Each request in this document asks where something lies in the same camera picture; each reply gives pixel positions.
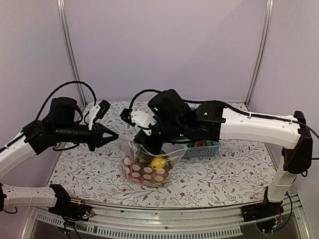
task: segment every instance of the clear plastic bag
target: clear plastic bag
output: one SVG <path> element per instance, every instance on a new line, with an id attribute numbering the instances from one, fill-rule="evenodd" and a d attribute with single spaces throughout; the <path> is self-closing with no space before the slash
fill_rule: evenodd
<path id="1" fill-rule="evenodd" d="M 161 154 L 152 155 L 131 139 L 119 138 L 122 159 L 119 167 L 129 180 L 152 187 L 167 187 L 175 165 L 184 156 L 187 146 L 165 143 Z"/>

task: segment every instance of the pink wall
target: pink wall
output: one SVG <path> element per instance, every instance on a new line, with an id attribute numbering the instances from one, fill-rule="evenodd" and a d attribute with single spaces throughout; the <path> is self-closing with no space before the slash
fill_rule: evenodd
<path id="1" fill-rule="evenodd" d="M 175 88 L 189 99 L 245 101 L 265 0 L 65 4 L 80 77 L 100 99 Z"/>
<path id="2" fill-rule="evenodd" d="M 319 2 L 280 0 L 274 12 L 265 58 L 251 110 L 269 114 L 304 112 L 307 124 L 319 132 Z M 313 156 L 319 156 L 314 138 Z M 280 149 L 272 147 L 277 157 Z M 319 161 L 305 179 L 298 177 L 299 193 L 314 238 L 319 238 Z"/>
<path id="3" fill-rule="evenodd" d="M 0 145 L 31 122 L 43 101 L 58 85 L 72 80 L 56 1 L 0 2 Z M 78 99 L 75 86 L 57 96 Z M 47 150 L 21 164 L 2 179 L 19 186 L 45 186 L 57 154 Z M 0 237 L 17 239 L 26 210 L 0 213 Z"/>

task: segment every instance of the floral tablecloth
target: floral tablecloth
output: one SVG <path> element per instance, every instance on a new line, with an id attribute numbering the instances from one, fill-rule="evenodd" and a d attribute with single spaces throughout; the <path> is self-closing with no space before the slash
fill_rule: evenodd
<path id="1" fill-rule="evenodd" d="M 100 122 L 119 134 L 134 136 L 138 130 L 120 118 L 129 102 L 111 105 Z M 243 104 L 234 106 L 245 110 Z M 135 107 L 149 111 L 144 102 L 137 102 Z M 61 184 L 73 198 L 97 203 L 185 208 L 260 201 L 275 175 L 265 145 L 246 140 L 221 140 L 213 157 L 183 158 L 167 188 L 152 188 L 124 178 L 118 168 L 120 155 L 121 145 L 117 141 L 95 152 L 82 144 L 62 152 L 49 183 Z"/>

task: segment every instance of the blue plastic basket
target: blue plastic basket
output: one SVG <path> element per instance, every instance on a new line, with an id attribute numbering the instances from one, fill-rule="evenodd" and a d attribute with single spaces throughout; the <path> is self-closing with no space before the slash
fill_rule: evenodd
<path id="1" fill-rule="evenodd" d="M 212 142 L 211 146 L 203 147 L 191 147 L 186 151 L 184 158 L 202 157 L 202 156 L 214 156 L 219 149 L 219 142 Z"/>

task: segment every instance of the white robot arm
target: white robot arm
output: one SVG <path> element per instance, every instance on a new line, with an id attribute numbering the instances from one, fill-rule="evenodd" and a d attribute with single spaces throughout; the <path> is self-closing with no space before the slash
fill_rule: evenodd
<path id="1" fill-rule="evenodd" d="M 258 114 L 220 101 L 200 102 L 198 108 L 192 110 L 186 103 L 194 102 L 183 100 L 171 89 L 159 92 L 149 101 L 154 117 L 124 109 L 121 118 L 141 128 L 134 141 L 153 154 L 160 152 L 163 143 L 200 140 L 245 139 L 282 146 L 281 163 L 273 182 L 266 188 L 264 202 L 242 208 L 245 221 L 282 212 L 286 191 L 297 175 L 311 165 L 313 140 L 303 113 L 296 111 L 293 116 Z"/>
<path id="2" fill-rule="evenodd" d="M 49 147 L 56 146 L 59 142 L 72 142 L 75 146 L 86 143 L 89 149 L 94 151 L 96 147 L 117 139 L 116 133 L 95 123 L 105 115 L 109 106 L 107 101 L 93 106 L 86 115 L 88 123 L 85 125 L 80 124 L 80 120 L 73 121 L 75 111 L 82 114 L 74 99 L 53 99 L 50 112 L 43 120 L 28 124 L 10 143 L 0 149 L 0 180 L 22 162 Z M 87 205 L 80 205 L 82 212 L 76 212 L 78 206 L 71 202 L 61 185 L 27 188 L 0 184 L 0 211 L 32 206 L 49 207 L 50 212 L 74 220 L 86 220 L 93 214 L 91 207 Z"/>

